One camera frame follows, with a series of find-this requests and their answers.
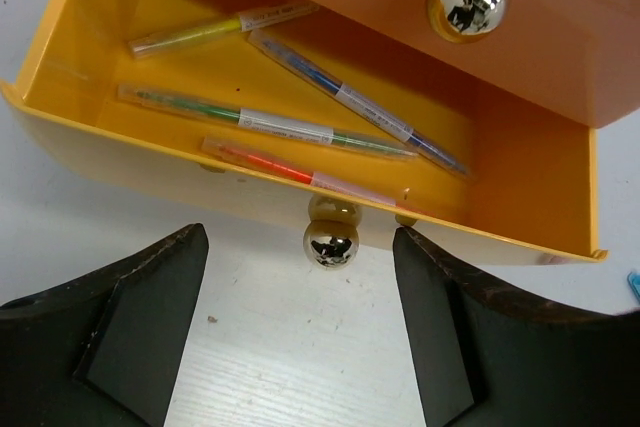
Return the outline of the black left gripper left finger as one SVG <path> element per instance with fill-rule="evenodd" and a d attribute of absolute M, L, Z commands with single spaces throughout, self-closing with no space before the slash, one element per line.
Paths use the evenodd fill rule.
<path fill-rule="evenodd" d="M 209 252 L 190 224 L 1 307 L 4 426 L 164 424 Z"/>

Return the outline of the yellow drawer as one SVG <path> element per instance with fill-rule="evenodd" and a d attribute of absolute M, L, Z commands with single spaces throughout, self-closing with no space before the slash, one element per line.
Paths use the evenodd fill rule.
<path fill-rule="evenodd" d="M 49 0 L 17 80 L 1 87 L 25 129 L 84 175 L 303 231 L 322 188 L 205 154 L 214 136 L 374 193 L 359 237 L 387 248 L 400 223 L 475 264 L 597 262 L 596 134 L 323 10 L 272 33 L 471 168 L 461 178 L 408 161 L 278 139 L 121 101 L 122 84 L 236 104 L 369 135 L 376 128 L 232 35 L 143 60 L 132 37 L 284 0 Z"/>

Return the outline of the orange top drawer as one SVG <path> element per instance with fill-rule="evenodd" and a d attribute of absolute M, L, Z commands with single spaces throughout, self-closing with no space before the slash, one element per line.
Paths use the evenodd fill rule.
<path fill-rule="evenodd" d="M 312 0 L 582 124 L 639 108 L 639 0 L 505 0 L 480 34 L 446 23 L 462 0 Z"/>

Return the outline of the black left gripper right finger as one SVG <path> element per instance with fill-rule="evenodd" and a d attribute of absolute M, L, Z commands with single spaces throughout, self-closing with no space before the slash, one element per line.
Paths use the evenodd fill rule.
<path fill-rule="evenodd" d="M 639 315 L 527 292 L 409 227 L 394 266 L 430 426 L 635 426 Z"/>

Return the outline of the light blue highlighter cap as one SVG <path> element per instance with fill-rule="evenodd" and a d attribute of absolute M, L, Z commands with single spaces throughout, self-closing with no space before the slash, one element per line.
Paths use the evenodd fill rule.
<path fill-rule="evenodd" d="M 640 273 L 630 272 L 627 276 L 628 285 L 638 302 L 640 302 Z"/>

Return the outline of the thin orange highlighter pen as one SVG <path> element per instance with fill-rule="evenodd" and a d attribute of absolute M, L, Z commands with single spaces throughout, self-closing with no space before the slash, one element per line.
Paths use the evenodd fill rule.
<path fill-rule="evenodd" d="M 299 184 L 324 188 L 332 192 L 358 197 L 391 207 L 404 208 L 407 210 L 414 209 L 414 206 L 410 204 L 406 198 L 389 197 L 329 174 L 291 164 L 280 157 L 230 140 L 207 136 L 202 141 L 201 150 L 223 162 L 263 172 Z"/>

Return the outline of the thin yellow highlighter pen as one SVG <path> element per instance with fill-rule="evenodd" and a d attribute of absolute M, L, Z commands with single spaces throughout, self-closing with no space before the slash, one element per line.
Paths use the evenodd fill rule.
<path fill-rule="evenodd" d="M 218 38 L 245 33 L 258 28 L 287 22 L 314 13 L 320 6 L 309 0 L 291 0 L 284 4 L 260 7 L 234 13 L 233 15 L 156 32 L 134 39 L 128 43 L 134 58 L 142 58 L 177 48 L 212 42 Z"/>

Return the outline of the thin green highlighter pen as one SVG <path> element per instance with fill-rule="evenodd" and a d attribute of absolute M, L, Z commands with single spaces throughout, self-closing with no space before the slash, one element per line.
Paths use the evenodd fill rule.
<path fill-rule="evenodd" d="M 181 93 L 120 84 L 116 95 L 120 101 L 151 110 L 233 126 L 287 140 L 401 159 L 417 156 L 415 151 L 397 141 L 344 131 L 247 107 L 226 106 Z"/>

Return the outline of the thin blue highlighter pen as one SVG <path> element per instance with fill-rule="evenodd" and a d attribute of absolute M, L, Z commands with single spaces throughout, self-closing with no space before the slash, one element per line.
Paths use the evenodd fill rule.
<path fill-rule="evenodd" d="M 248 42 L 281 67 L 316 87 L 396 140 L 411 147 L 432 163 L 455 175 L 470 177 L 470 169 L 435 141 L 276 38 L 262 30 L 254 30 L 250 33 Z"/>

